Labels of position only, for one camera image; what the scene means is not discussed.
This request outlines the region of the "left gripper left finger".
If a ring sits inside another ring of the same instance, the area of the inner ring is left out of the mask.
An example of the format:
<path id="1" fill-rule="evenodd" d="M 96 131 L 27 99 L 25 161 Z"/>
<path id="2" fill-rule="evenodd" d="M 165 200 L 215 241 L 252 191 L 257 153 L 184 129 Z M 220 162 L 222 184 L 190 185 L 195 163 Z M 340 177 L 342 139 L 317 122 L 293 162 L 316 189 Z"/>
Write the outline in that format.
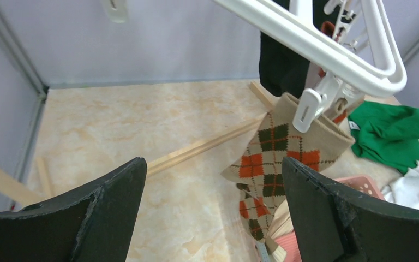
<path id="1" fill-rule="evenodd" d="M 0 212 L 0 261 L 125 261 L 146 175 L 136 157 L 61 195 Z"/>

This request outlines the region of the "argyle patterned sock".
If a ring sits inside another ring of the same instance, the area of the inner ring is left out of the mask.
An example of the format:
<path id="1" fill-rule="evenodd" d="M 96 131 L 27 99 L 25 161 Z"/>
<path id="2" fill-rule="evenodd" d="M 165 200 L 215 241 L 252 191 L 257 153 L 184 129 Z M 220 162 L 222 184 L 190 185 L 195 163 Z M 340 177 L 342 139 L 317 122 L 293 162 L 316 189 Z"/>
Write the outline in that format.
<path id="1" fill-rule="evenodd" d="M 348 109 L 343 104 L 336 104 L 331 109 L 330 119 L 335 124 L 342 123 L 349 115 Z"/>
<path id="2" fill-rule="evenodd" d="M 323 171 L 355 142 L 323 115 L 306 133 L 299 132 L 292 124 L 298 104 L 297 98 L 284 93 L 264 116 L 240 158 L 222 171 L 222 177 L 240 190 L 242 224 L 259 242 L 268 238 L 274 215 L 286 202 L 283 158 L 291 157 L 315 171 Z"/>

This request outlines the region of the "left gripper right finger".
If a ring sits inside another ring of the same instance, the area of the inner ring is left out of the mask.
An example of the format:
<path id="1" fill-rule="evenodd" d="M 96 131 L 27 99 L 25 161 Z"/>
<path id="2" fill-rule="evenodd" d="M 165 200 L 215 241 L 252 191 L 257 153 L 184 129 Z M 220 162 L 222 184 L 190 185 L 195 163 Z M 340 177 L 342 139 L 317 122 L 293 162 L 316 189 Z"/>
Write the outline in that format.
<path id="1" fill-rule="evenodd" d="M 419 210 L 359 192 L 290 157 L 282 178 L 302 261 L 419 261 Z"/>

